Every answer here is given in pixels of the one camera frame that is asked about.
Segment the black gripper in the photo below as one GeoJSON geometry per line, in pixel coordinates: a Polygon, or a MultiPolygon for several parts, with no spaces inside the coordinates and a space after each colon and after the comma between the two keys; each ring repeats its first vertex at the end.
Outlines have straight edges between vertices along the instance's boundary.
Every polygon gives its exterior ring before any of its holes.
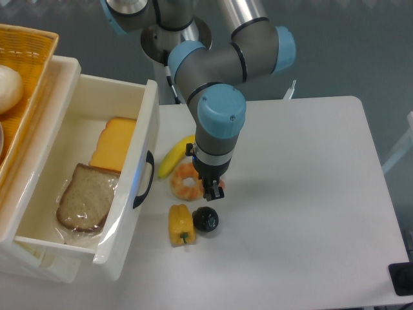
{"type": "Polygon", "coordinates": [[[229,168],[232,152],[215,156],[201,150],[196,143],[187,143],[185,155],[192,158],[193,166],[199,174],[204,187],[204,199],[212,201],[214,198],[224,198],[224,189],[219,187],[219,182],[229,168]]]}

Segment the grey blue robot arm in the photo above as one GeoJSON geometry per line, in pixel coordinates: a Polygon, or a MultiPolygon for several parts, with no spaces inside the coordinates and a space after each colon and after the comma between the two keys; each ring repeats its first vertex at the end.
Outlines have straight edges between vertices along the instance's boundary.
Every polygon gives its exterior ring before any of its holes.
{"type": "Polygon", "coordinates": [[[227,171],[247,104],[237,85],[291,67],[296,43],[283,26],[272,26],[261,1],[220,1],[230,44],[210,47],[210,32],[193,13],[191,1],[102,1],[116,32],[141,31],[148,57],[165,68],[176,103],[185,102],[196,124],[186,146],[208,201],[224,197],[227,171]]]}

